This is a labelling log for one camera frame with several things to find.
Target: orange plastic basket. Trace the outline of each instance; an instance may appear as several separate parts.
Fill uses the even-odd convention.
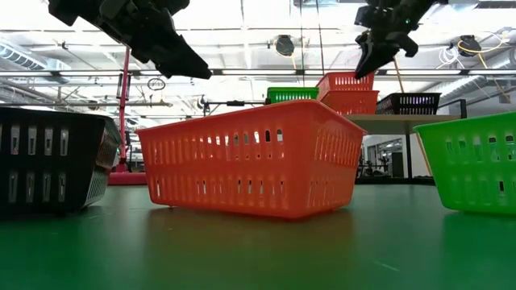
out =
[[[328,92],[321,102],[338,114],[375,114],[379,91]]]
[[[365,131],[301,100],[138,134],[152,202],[301,218],[350,202]]]
[[[320,101],[330,91],[370,91],[374,82],[374,72],[357,80],[355,72],[329,72],[319,81]]]

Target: plastic basket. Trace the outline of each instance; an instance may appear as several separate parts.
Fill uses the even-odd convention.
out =
[[[294,100],[315,100],[319,88],[268,88],[267,103],[276,104],[278,102]]]
[[[67,213],[98,201],[120,143],[108,117],[0,108],[0,214]]]
[[[152,202],[281,218],[349,203],[364,133],[311,100],[138,131]]]
[[[516,213],[516,113],[416,126],[443,205]]]
[[[329,72],[317,84],[321,100],[330,91],[370,91],[374,82],[374,73],[355,79],[355,72]]]
[[[436,114],[441,93],[391,93],[377,104],[377,114]]]
[[[338,114],[374,114],[379,91],[329,92],[321,102]]]

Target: table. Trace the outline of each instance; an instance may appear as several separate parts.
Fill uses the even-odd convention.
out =
[[[303,222],[118,187],[78,215],[2,221],[0,289],[511,289],[515,239],[516,219],[445,209],[431,186],[356,186]]]
[[[369,135],[404,135],[406,144],[406,162],[408,179],[371,179],[369,182],[389,183],[413,183],[412,177],[412,152],[410,146],[410,134],[415,133],[414,127],[419,125],[432,124],[458,120],[459,115],[347,115],[345,116],[356,125],[368,132]],[[427,183],[429,180],[418,180],[417,183]]]
[[[459,115],[347,115],[369,135],[409,135],[419,125],[460,119]]]

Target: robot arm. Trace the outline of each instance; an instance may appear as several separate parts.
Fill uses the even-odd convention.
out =
[[[209,79],[208,64],[175,31],[172,15],[189,0],[50,0],[48,11],[72,26],[77,17],[131,48],[139,61],[149,60],[164,76]]]
[[[359,79],[393,60],[400,48],[407,57],[418,53],[418,45],[408,36],[435,3],[447,0],[367,0],[356,13],[355,25],[369,28],[356,38],[362,57],[356,66]]]

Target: red stand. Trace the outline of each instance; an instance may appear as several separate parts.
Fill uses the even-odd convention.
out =
[[[127,98],[127,82],[129,79],[129,58],[131,57],[131,49],[126,48],[126,58],[123,64],[122,75],[122,95],[120,96],[119,118],[120,118],[120,134],[122,143],[120,144],[120,160],[116,166],[116,172],[110,174],[108,185],[146,185],[147,177],[144,172],[131,173],[127,171],[126,161],[126,98]]]

